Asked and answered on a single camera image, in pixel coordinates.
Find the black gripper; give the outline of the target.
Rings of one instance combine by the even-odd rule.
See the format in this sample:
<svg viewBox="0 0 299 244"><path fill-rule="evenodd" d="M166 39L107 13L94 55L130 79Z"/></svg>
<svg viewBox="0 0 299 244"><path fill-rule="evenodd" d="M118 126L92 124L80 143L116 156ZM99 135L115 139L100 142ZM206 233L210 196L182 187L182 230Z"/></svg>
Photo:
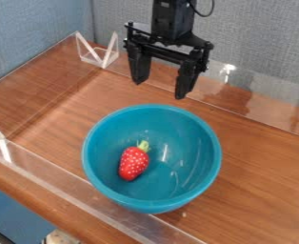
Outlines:
<svg viewBox="0 0 299 244"><path fill-rule="evenodd" d="M154 0L151 24L128 21L124 47L132 80L140 85L150 78L152 57L182 64L176 78L176 99L194 90L202 71L207 70L214 44L194 33L195 17L210 17L198 10L198 0Z"/></svg>

